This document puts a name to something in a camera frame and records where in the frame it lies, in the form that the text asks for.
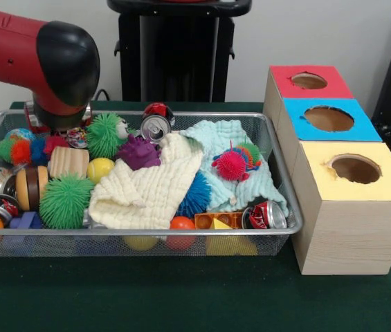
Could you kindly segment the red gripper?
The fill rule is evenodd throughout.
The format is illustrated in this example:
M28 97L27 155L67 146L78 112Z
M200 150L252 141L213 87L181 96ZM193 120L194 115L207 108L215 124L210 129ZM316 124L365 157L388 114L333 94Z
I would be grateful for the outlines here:
M85 127L92 120L90 104L76 114L60 116L42 109L33 101L29 101L24 103L24 113L28 126L33 133L62 133L76 127Z

